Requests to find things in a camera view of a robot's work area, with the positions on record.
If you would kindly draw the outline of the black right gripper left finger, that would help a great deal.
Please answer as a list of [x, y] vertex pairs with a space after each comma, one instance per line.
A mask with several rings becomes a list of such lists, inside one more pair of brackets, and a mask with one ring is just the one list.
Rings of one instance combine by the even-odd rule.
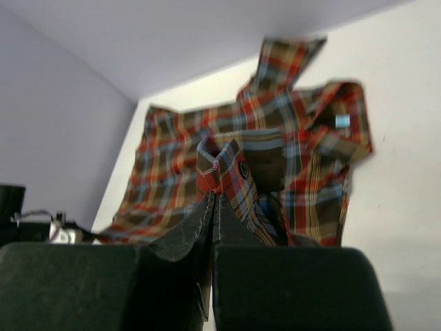
[[201, 330], [209, 316], [212, 212], [147, 245], [14, 243], [1, 249], [2, 330]]

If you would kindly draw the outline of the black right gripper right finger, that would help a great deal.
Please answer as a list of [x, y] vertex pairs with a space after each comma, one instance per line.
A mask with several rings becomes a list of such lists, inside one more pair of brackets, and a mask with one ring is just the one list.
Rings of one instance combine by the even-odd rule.
[[214, 214], [218, 330], [391, 330], [376, 273], [353, 248], [262, 244], [223, 194]]

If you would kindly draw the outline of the plaid long sleeve shirt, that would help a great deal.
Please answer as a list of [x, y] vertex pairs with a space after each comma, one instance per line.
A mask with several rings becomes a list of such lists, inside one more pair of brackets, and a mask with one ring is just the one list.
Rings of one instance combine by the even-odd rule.
[[224, 194], [267, 245], [341, 244], [349, 168], [373, 152], [362, 86], [294, 84], [326, 43], [265, 39], [236, 100], [178, 113], [152, 106], [104, 243], [147, 243], [207, 193]]

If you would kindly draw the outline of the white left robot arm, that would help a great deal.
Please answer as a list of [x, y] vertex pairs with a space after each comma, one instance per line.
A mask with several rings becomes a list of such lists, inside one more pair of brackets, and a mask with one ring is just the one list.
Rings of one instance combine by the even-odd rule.
[[92, 233], [69, 220], [65, 212], [23, 211], [26, 187], [1, 184], [1, 245], [14, 242], [91, 243]]

